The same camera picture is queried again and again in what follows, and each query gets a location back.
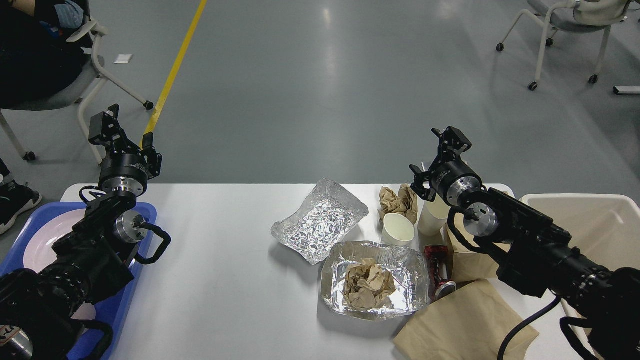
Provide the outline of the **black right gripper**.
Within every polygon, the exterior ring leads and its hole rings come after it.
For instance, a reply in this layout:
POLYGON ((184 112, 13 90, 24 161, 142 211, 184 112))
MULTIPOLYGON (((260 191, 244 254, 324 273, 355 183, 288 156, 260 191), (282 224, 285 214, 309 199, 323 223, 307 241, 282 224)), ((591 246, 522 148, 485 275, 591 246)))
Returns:
POLYGON ((483 183, 466 162, 459 160, 462 153, 470 150, 471 141, 459 129, 448 126, 445 130, 432 128, 439 139, 438 153, 425 170, 410 164, 413 173, 412 191, 425 202, 435 202, 436 195, 450 207, 458 207, 463 193, 482 189, 483 183))

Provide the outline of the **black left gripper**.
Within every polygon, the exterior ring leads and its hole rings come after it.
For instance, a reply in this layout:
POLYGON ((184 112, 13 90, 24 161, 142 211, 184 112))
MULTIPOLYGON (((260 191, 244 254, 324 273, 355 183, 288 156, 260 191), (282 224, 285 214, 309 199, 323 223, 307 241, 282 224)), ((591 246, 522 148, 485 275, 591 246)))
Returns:
POLYGON ((90 118, 88 141, 102 146, 107 153, 98 187, 104 192, 126 191, 140 197, 147 190, 148 180, 160 175, 163 156, 153 144, 153 132, 143 135, 141 155, 131 153, 131 141, 118 121, 120 108, 118 104, 110 105, 107 111, 90 118))

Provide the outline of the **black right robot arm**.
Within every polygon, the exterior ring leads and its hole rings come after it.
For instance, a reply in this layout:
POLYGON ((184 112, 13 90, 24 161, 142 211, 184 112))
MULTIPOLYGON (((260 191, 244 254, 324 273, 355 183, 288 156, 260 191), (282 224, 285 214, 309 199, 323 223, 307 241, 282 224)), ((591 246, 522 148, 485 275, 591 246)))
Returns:
POLYGON ((464 248, 489 255, 499 280, 524 296, 554 301, 522 321, 503 340, 498 359, 515 335, 566 301, 580 317, 562 317, 560 329, 584 360, 637 360, 639 351, 640 273, 636 268, 610 270, 588 259, 572 236, 551 217, 493 187, 462 159, 472 143, 449 126, 432 129, 438 153, 427 170, 410 165, 412 190, 424 201, 441 198, 449 207, 447 225, 464 248))

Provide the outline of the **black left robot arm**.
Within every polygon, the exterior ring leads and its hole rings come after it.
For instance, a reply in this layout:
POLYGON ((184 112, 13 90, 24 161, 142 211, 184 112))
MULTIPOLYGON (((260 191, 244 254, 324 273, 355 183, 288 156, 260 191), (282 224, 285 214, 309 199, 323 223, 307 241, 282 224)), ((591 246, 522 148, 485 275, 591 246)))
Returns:
POLYGON ((87 354, 99 360, 114 341, 105 322, 75 319, 85 303, 116 296, 134 280, 130 263, 155 264, 172 239, 159 226, 134 211, 137 199, 158 177, 163 157, 148 132, 138 146, 118 121, 120 107, 91 117, 88 141, 103 146, 96 191, 86 202, 84 217, 52 246, 55 261, 36 272, 19 268, 1 278, 1 358, 65 360, 86 330, 102 337, 87 354))

